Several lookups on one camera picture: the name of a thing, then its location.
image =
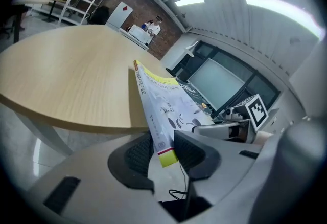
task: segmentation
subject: table edge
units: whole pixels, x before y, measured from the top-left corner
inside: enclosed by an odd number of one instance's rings
[[[45,124],[49,124],[51,126],[63,128],[67,130],[87,132],[87,133],[99,133],[99,134],[133,134],[133,133],[140,133],[149,130],[149,127],[130,127],[130,128],[105,127],[105,126],[79,124],[75,122],[60,120],[44,114],[40,114],[26,107],[23,107],[15,103],[14,101],[8,99],[3,94],[0,94],[0,103],[10,108],[14,112],[17,112],[23,116],[28,117],[31,120],[43,122]]]

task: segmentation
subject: lamp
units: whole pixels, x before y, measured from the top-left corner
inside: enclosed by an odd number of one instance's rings
[[[248,5],[253,5],[261,8],[265,8],[274,12],[277,12],[285,17],[292,19],[305,27],[312,34],[314,34],[320,41],[323,40],[326,31],[320,27],[312,15],[308,12],[287,3],[282,0],[246,0]]]
[[[193,49],[198,43],[199,41],[196,41],[193,45],[184,48],[185,52],[188,53],[192,58],[194,58],[194,54],[192,51],[190,51],[190,49]]]

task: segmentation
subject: yellow label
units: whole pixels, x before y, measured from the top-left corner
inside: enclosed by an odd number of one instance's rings
[[[137,65],[141,65],[146,74],[148,74],[151,78],[155,79],[156,81],[163,83],[163,84],[171,84],[171,85],[178,85],[178,82],[174,78],[163,78],[158,75],[153,74],[149,71],[145,66],[141,64],[138,60],[136,60]]]
[[[163,168],[178,161],[174,150],[170,150],[164,154],[159,155],[159,159]]]

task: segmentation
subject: table leg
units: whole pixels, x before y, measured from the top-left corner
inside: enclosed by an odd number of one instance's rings
[[[50,148],[64,156],[70,156],[73,154],[73,151],[66,145],[66,143],[64,143],[52,126],[32,121],[21,114],[16,114],[23,124]]]
[[[50,12],[48,14],[48,17],[43,19],[43,21],[45,21],[45,22],[54,22],[54,19],[51,18],[51,14],[52,14],[53,8],[55,7],[55,4],[56,4],[56,1],[53,1],[52,6],[51,6],[51,10],[50,10]]]
[[[21,13],[16,15],[15,26],[14,26],[14,43],[19,41],[19,29],[20,29]]]

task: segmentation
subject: black cable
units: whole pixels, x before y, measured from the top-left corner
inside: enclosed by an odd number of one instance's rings
[[[179,191],[179,190],[175,190],[175,189],[170,189],[170,190],[168,191],[169,195],[171,195],[174,199],[177,199],[177,200],[181,200],[181,199],[183,199],[183,198],[184,198],[184,195],[187,194],[187,192],[186,192],[186,176],[185,176],[185,174],[184,174],[184,172],[183,172],[183,169],[182,169],[182,166],[181,166],[180,163],[179,163],[179,167],[180,167],[180,170],[182,171],[183,176],[184,176],[185,191],[183,192],[183,191]],[[179,198],[179,197],[175,196],[175,195],[174,195],[175,193],[176,193],[176,194],[183,194],[182,198]]]
[[[177,199],[177,200],[181,200],[179,197],[175,196],[174,194],[183,194],[183,196],[186,194],[186,192],[182,192],[182,191],[179,191],[179,190],[175,190],[175,189],[170,189],[168,191],[169,195],[171,195],[173,198]]]
[[[180,170],[182,171],[183,176],[184,176],[184,186],[185,186],[184,194],[186,194],[186,177],[185,177],[184,171],[183,171],[183,169],[182,169],[182,165],[181,165],[181,163],[179,163],[179,167],[180,167]]]

